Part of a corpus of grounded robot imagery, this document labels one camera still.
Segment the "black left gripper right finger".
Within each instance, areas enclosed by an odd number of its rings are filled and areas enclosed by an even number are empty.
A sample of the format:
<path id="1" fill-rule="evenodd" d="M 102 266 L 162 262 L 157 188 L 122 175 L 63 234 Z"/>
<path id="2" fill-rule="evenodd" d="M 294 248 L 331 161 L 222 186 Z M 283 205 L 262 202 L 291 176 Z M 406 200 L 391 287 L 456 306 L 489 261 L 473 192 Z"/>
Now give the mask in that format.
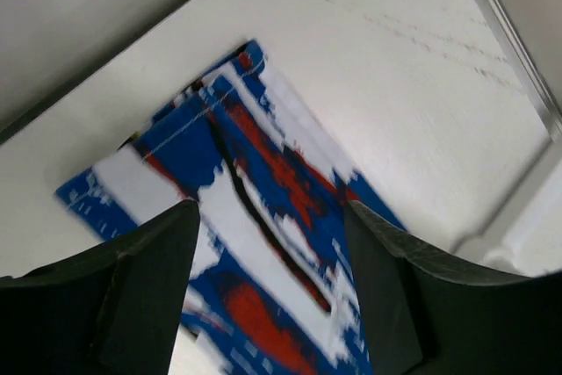
<path id="1" fill-rule="evenodd" d="M 561 276 L 451 255 L 359 201 L 344 232 L 376 374 L 558 374 Z"/>

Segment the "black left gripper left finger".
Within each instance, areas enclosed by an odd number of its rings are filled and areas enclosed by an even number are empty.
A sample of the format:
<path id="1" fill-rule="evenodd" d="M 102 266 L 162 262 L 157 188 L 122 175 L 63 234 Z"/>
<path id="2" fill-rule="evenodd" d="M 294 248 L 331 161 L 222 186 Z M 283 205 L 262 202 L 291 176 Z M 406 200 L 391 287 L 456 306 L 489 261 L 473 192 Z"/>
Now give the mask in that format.
<path id="1" fill-rule="evenodd" d="M 3 277 L 2 373 L 167 373 L 199 222 L 185 200 L 130 233 Z"/>

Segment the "blue white red patterned trousers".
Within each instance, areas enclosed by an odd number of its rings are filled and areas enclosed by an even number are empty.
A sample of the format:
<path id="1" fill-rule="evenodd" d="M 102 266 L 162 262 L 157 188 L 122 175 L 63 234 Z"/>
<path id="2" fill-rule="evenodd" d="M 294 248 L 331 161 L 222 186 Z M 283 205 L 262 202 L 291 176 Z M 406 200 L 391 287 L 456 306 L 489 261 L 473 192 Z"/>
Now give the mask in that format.
<path id="1" fill-rule="evenodd" d="M 397 217 L 257 41 L 55 194 L 106 241 L 198 204 L 181 322 L 221 373 L 371 373 L 344 207 Z"/>

